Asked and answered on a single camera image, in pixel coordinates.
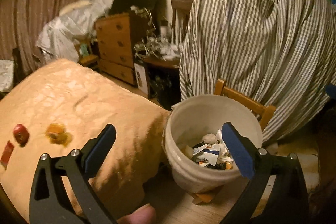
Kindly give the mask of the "person left hand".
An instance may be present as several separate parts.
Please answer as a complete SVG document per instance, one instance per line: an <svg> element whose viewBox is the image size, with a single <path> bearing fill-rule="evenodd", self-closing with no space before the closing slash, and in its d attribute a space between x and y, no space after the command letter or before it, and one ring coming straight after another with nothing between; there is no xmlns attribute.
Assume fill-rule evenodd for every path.
<svg viewBox="0 0 336 224"><path fill-rule="evenodd" d="M153 224L156 223L156 211L151 204L143 205L136 211L117 220L119 224Z"/></svg>

